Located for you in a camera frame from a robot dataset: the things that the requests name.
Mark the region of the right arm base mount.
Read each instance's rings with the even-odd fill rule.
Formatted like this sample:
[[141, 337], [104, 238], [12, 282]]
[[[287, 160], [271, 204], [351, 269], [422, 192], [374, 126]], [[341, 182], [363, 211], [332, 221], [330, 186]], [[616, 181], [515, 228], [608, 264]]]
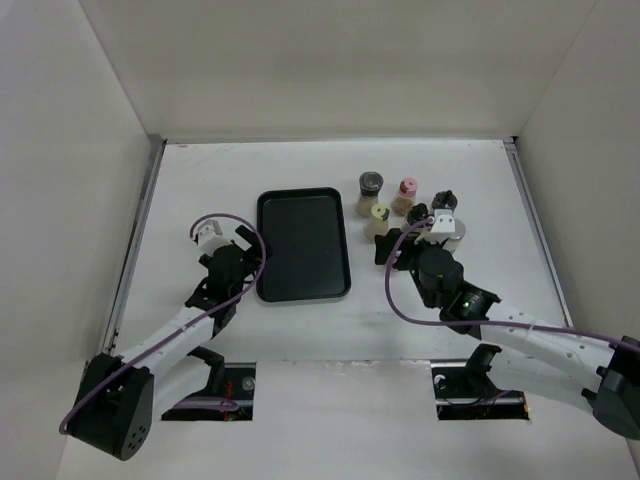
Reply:
[[497, 346], [481, 344], [467, 360], [431, 363], [439, 420], [529, 420], [524, 394], [498, 389], [488, 377], [490, 363], [500, 352]]

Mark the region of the clear-lid pepper grinder bottle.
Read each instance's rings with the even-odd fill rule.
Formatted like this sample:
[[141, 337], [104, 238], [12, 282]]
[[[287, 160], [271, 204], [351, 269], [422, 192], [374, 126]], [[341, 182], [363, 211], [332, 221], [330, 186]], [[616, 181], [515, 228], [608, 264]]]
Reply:
[[356, 212], [362, 217], [368, 217], [371, 208], [378, 203], [379, 192], [384, 179], [379, 172], [363, 172], [358, 180], [359, 196], [356, 202]]

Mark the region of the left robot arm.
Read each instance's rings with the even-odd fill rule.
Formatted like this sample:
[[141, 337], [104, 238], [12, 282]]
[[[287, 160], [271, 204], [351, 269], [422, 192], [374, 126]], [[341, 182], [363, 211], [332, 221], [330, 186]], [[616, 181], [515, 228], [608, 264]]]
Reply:
[[101, 353], [87, 365], [73, 408], [59, 427], [120, 461], [141, 448], [153, 422], [175, 407], [196, 407], [190, 394], [214, 398], [224, 387], [224, 358], [205, 348], [235, 316], [241, 298], [263, 273], [269, 250], [246, 221], [227, 240], [218, 215], [192, 228], [206, 275], [176, 316], [140, 344]]

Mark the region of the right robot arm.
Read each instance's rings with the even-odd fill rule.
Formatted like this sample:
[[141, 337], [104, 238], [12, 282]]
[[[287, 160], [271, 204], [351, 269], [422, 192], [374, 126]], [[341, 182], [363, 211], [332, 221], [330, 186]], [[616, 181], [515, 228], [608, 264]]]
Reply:
[[464, 370], [464, 384], [483, 396], [520, 390], [572, 405], [609, 431], [639, 437], [639, 342], [555, 327], [510, 307], [464, 278], [444, 247], [398, 228], [377, 235], [375, 262], [387, 273], [410, 274], [436, 327], [479, 343]]

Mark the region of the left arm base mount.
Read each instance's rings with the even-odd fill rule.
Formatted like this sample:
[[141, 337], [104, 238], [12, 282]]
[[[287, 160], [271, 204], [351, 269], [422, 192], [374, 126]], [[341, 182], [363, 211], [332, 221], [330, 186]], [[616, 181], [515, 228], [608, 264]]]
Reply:
[[205, 347], [189, 354], [200, 366], [208, 367], [204, 386], [163, 413], [165, 422], [240, 422], [251, 421], [256, 391], [256, 363], [227, 363], [224, 357]]

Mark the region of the yellow-cap spice bottle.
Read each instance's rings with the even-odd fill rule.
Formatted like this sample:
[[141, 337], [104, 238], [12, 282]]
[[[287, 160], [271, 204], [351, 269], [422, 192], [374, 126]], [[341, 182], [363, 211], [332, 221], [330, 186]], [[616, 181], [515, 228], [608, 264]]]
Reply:
[[368, 223], [364, 227], [364, 235], [374, 241], [376, 236], [385, 236], [389, 229], [390, 209], [385, 204], [375, 204], [371, 207]]

